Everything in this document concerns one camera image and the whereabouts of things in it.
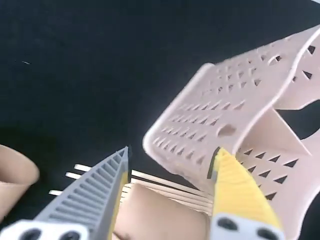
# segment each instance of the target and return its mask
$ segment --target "perforated plastic basket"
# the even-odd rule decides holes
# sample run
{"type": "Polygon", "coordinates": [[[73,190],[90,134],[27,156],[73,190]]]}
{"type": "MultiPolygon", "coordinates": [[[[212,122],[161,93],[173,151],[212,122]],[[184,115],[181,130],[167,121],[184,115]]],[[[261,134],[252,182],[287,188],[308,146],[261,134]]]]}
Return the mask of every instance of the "perforated plastic basket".
{"type": "Polygon", "coordinates": [[[203,65],[146,133],[146,153],[212,194],[206,176],[214,150],[224,147],[252,173],[286,238],[297,239],[320,190],[320,131],[300,140],[275,109],[319,99],[319,34],[316,26],[203,65]]]}

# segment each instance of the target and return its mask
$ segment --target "beige cardboard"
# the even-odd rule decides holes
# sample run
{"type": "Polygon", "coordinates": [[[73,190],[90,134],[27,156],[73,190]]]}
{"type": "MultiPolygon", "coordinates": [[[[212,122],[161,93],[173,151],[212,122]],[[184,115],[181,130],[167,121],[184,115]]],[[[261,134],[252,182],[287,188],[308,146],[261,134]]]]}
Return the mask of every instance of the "beige cardboard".
{"type": "Polygon", "coordinates": [[[122,203],[114,232],[122,240],[206,240],[209,217],[134,184],[122,203]]]}
{"type": "Polygon", "coordinates": [[[0,145],[0,222],[38,178],[39,170],[29,158],[0,145]]]}

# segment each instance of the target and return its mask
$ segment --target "black background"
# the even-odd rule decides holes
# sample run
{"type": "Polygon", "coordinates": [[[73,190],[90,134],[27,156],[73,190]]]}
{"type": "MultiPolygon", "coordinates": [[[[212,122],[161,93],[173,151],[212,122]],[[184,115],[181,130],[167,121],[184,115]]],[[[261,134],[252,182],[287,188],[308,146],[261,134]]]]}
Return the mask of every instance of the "black background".
{"type": "MultiPolygon", "coordinates": [[[[125,145],[135,170],[188,184],[144,153],[152,123],[202,64],[318,24],[310,0],[0,0],[0,143],[41,174],[2,226],[35,217],[75,163],[93,166],[125,145]]],[[[319,110],[281,114],[304,138],[319,110]]],[[[319,204],[301,240],[319,239],[319,204]]]]}

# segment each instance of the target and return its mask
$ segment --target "cardboard piece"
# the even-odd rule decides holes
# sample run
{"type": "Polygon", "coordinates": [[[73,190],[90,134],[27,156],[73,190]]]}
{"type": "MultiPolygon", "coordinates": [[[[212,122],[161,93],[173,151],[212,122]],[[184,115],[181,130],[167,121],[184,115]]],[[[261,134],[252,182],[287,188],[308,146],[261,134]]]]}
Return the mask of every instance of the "cardboard piece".
{"type": "Polygon", "coordinates": [[[122,240],[207,240],[210,219],[139,184],[121,204],[114,233],[122,240]]]}

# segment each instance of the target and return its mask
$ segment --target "yellow plastic tool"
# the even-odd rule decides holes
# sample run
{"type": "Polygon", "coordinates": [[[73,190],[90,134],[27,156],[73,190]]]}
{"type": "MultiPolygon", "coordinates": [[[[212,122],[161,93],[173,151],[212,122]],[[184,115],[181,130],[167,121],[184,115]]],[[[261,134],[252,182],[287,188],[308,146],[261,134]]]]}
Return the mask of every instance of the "yellow plastic tool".
{"type": "Polygon", "coordinates": [[[250,173],[225,149],[215,151],[217,172],[212,217],[231,214],[281,229],[281,223],[250,173]]]}

